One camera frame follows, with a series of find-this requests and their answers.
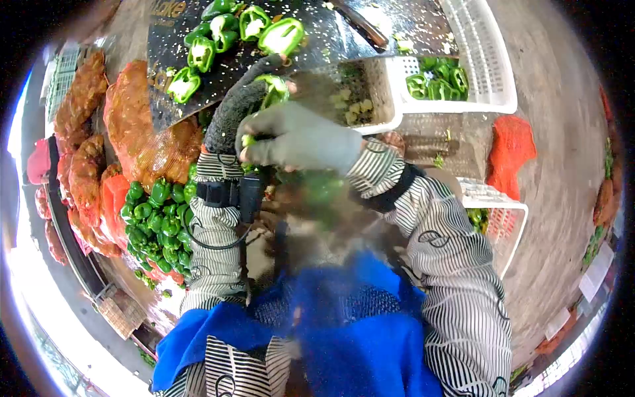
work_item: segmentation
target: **pile of green peppers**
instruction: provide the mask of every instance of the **pile of green peppers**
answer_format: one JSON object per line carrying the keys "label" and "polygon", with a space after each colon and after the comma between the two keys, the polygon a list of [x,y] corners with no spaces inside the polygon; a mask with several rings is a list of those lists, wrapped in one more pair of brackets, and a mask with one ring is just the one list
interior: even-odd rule
{"label": "pile of green peppers", "polygon": [[172,269],[190,276],[192,247],[190,234],[182,225],[189,225],[194,213],[189,208],[196,195],[196,164],[189,168],[185,185],[170,184],[159,178],[146,194],[141,183],[134,181],[126,194],[126,204],[119,212],[126,222],[127,251],[139,265],[152,271],[148,260],[169,273]]}
{"label": "pile of green peppers", "polygon": [[468,208],[467,217],[474,228],[475,233],[485,234],[489,225],[489,212],[487,208]]}
{"label": "pile of green peppers", "polygon": [[467,100],[467,76],[457,59],[421,58],[419,69],[419,74],[406,77],[408,92],[414,99]]}

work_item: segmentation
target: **pepper half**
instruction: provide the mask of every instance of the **pepper half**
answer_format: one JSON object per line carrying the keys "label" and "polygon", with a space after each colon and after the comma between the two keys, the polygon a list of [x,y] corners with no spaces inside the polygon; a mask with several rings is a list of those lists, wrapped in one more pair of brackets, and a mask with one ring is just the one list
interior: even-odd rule
{"label": "pepper half", "polygon": [[174,76],[166,93],[173,95],[174,102],[184,104],[198,90],[199,86],[201,86],[201,78],[196,75],[196,71],[190,67],[184,67]]}
{"label": "pepper half", "polygon": [[191,32],[185,35],[183,38],[183,45],[186,48],[191,48],[194,39],[200,36],[209,36],[211,34],[211,28],[209,22],[203,22],[195,27]]}
{"label": "pepper half", "polygon": [[205,7],[205,10],[203,10],[203,14],[201,14],[201,19],[204,21],[212,20],[214,19],[214,17],[217,17],[221,14],[232,12],[235,6],[235,1],[214,0],[209,6]]}
{"label": "pepper half", "polygon": [[201,73],[205,73],[210,69],[212,62],[214,62],[215,53],[216,46],[212,40],[204,36],[195,37],[192,42],[192,48],[190,48],[190,53],[187,54],[187,65],[190,68],[197,68]]}
{"label": "pepper half", "polygon": [[223,14],[215,17],[210,22],[211,38],[214,40],[214,49],[217,53],[223,53],[238,41],[238,19],[231,14]]}
{"label": "pepper half", "polygon": [[262,32],[271,25],[271,19],[258,6],[251,6],[240,14],[240,39],[256,41]]}
{"label": "pepper half", "polygon": [[285,18],[265,29],[258,40],[258,47],[269,54],[287,57],[295,50],[304,37],[304,26],[295,18]]}
{"label": "pepper half", "polygon": [[271,105],[280,104],[289,100],[289,87],[284,80],[274,74],[263,74],[255,78],[254,81],[263,80],[267,83],[267,94],[262,100],[260,110],[264,110]]}

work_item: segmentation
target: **orange mesh bag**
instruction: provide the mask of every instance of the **orange mesh bag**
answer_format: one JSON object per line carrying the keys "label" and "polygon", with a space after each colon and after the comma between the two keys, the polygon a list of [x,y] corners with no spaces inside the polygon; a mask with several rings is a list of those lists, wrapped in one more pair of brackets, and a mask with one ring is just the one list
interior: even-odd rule
{"label": "orange mesh bag", "polygon": [[75,72],[75,79],[53,120],[60,153],[73,153],[88,138],[90,131],[82,124],[93,114],[108,88],[104,72],[103,51],[93,53]]}
{"label": "orange mesh bag", "polygon": [[40,218],[51,219],[51,208],[48,206],[48,199],[46,198],[44,186],[40,186],[36,190],[36,209]]}
{"label": "orange mesh bag", "polygon": [[73,197],[70,195],[69,172],[70,162],[73,160],[72,154],[62,154],[60,161],[57,163],[57,180],[60,181],[60,193],[62,194],[62,202],[73,207]]}
{"label": "orange mesh bag", "polygon": [[529,123],[516,116],[500,116],[494,122],[494,143],[489,158],[491,168],[485,183],[520,201],[516,174],[536,155]]}
{"label": "orange mesh bag", "polygon": [[70,163],[69,188],[82,223],[90,227],[100,223],[99,180],[104,169],[104,136],[85,140]]}
{"label": "orange mesh bag", "polygon": [[69,259],[66,256],[64,247],[62,247],[60,236],[57,235],[57,230],[55,230],[55,226],[50,220],[46,221],[46,224],[44,225],[44,235],[46,236],[46,241],[48,242],[48,251],[51,253],[53,259],[66,266],[69,263]]}
{"label": "orange mesh bag", "polygon": [[110,142],[129,181],[149,192],[159,177],[187,182],[187,171],[201,151],[203,134],[195,118],[155,134],[146,78],[147,62],[130,62],[108,88],[104,123]]}
{"label": "orange mesh bag", "polygon": [[75,232],[75,235],[95,252],[101,253],[108,258],[121,256],[121,250],[118,246],[108,242],[104,243],[97,238],[93,228],[80,220],[79,212],[76,209],[71,208],[68,211],[68,216],[70,228]]}

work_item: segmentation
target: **cable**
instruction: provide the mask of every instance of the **cable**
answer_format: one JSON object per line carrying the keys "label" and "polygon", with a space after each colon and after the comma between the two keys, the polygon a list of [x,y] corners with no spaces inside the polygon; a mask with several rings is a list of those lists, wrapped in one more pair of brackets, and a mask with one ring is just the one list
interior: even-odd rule
{"label": "cable", "polygon": [[194,237],[192,235],[192,232],[190,231],[190,227],[185,224],[185,217],[181,217],[181,226],[185,229],[187,234],[190,236],[190,239],[192,239],[196,244],[202,246],[203,248],[207,248],[209,250],[228,250],[230,248],[234,248],[235,246],[240,244],[242,242],[242,240],[245,239],[245,237],[247,237],[247,234],[249,234],[249,232],[251,231],[251,227],[252,227],[252,225],[249,225],[249,228],[247,229],[247,231],[242,236],[240,236],[240,238],[238,240],[234,241],[233,243],[231,243],[229,245],[213,246],[213,245],[207,245],[207,244],[203,243],[202,241],[199,241],[198,239],[196,239],[196,237]]}

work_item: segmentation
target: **concrete floor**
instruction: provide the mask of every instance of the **concrete floor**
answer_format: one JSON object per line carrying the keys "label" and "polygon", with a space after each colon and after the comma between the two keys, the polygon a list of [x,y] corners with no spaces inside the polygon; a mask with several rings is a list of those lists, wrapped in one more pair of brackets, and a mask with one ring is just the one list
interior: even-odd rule
{"label": "concrete floor", "polygon": [[[488,0],[511,58],[518,91],[517,115],[533,127],[538,158],[518,180],[529,217],[504,278],[512,320],[513,368],[530,361],[553,313],[578,298],[581,258],[593,232],[591,213],[603,177],[606,122],[598,76],[580,41],[549,0]],[[107,75],[145,58],[148,3],[125,0],[108,27]],[[418,137],[450,128],[461,147],[447,168],[484,178],[496,114],[407,115],[408,157],[429,163]],[[97,130],[103,123],[95,118]]]}

